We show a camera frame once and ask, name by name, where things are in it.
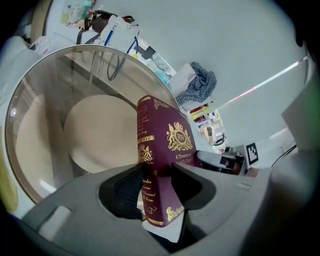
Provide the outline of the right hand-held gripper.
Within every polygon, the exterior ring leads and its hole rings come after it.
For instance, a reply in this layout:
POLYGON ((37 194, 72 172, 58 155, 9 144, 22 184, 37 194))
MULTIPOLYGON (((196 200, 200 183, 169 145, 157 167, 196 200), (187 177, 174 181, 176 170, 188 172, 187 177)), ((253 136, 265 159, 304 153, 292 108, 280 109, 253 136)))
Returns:
POLYGON ((260 161, 255 143, 241 144, 235 147, 228 146, 222 154, 198 150, 196 157, 201 162, 220 167, 221 173, 237 176, 245 176, 248 170, 260 161))

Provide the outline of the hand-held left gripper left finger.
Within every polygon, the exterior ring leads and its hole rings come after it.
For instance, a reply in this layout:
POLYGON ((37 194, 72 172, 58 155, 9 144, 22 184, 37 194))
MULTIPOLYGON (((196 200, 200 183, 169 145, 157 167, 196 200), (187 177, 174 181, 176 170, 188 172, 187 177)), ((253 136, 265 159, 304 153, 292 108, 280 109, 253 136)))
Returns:
POLYGON ((36 204, 22 218, 22 232, 49 256, 167 256, 142 227, 120 214, 113 186, 138 174, 139 164, 77 177, 36 204))

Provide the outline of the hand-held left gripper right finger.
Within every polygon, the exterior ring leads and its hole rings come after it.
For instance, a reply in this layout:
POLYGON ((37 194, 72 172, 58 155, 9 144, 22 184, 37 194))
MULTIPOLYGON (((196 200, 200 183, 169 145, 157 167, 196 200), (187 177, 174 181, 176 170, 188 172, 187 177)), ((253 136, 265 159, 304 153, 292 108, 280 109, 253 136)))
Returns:
POLYGON ((185 209, 182 248, 174 256, 259 255, 279 227, 270 169, 255 177, 173 164, 172 184, 185 209))

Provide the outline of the maroon hardcover book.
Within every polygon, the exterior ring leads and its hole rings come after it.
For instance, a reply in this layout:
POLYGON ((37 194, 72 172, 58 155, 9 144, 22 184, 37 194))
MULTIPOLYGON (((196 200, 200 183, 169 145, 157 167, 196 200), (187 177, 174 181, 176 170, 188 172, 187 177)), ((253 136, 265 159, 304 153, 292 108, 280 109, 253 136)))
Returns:
POLYGON ((172 164, 201 165, 187 116, 156 97, 142 97, 137 104, 137 149, 145 218, 164 228, 184 212, 172 186, 172 164))

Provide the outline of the round glass side table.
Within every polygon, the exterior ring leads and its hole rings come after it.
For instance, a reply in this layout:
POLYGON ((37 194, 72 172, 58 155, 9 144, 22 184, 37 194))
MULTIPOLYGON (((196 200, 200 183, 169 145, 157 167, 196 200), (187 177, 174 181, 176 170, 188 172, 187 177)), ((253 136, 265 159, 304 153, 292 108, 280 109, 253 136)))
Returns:
POLYGON ((145 64, 106 46, 66 47, 25 71, 7 103, 3 139, 32 204, 79 176, 136 164, 137 106, 147 95, 178 107, 145 64))

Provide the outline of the blue checked cloth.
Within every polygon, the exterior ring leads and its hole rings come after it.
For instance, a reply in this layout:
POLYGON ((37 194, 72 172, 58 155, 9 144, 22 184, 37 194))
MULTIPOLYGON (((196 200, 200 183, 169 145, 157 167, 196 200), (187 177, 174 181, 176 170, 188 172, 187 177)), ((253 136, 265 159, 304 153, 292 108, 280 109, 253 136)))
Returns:
POLYGON ((217 85, 213 71, 207 71, 196 61, 192 61, 190 66, 195 71, 195 78, 188 84, 187 89, 175 98, 179 106, 190 101, 198 103, 205 101, 217 85))

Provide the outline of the white paper bag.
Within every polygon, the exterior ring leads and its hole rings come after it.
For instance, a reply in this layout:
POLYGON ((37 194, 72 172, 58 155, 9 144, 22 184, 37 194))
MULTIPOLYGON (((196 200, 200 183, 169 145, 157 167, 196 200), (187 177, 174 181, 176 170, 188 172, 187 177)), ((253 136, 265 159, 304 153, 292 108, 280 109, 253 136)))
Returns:
POLYGON ((191 63, 186 62, 169 80, 167 87, 171 94, 176 98, 182 92, 187 90, 189 83, 196 77, 196 72, 191 63))

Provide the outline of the teal pouch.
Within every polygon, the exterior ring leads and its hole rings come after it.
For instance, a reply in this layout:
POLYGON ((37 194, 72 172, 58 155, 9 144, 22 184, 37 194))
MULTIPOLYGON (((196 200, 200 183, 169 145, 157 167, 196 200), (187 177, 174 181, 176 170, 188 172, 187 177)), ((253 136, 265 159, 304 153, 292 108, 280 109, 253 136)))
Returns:
POLYGON ((169 78, 169 76, 168 76, 165 72, 156 71, 155 74, 157 75, 157 77, 158 77, 165 85, 168 84, 170 78, 169 78))

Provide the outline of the clear plastic bag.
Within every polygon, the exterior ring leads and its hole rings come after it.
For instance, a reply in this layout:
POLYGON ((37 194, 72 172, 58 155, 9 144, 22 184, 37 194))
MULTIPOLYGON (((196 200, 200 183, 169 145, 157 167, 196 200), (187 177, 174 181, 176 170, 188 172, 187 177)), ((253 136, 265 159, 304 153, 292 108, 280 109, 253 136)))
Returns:
POLYGON ((48 36, 41 36, 28 49, 35 51, 40 56, 46 56, 55 50, 55 41, 48 36))

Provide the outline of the black handbag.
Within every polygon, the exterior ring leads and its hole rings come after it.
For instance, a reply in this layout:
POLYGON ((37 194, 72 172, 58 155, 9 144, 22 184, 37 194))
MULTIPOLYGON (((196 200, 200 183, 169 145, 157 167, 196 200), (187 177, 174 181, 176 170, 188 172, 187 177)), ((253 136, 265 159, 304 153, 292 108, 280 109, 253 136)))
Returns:
POLYGON ((89 39, 84 44, 91 44, 95 39, 97 39, 103 29, 108 25, 111 16, 118 17, 117 14, 110 13, 103 10, 95 10, 93 12, 88 12, 84 19, 80 20, 78 24, 79 32, 77 34, 76 44, 82 44, 82 34, 88 31, 90 28, 97 33, 93 39, 89 39))

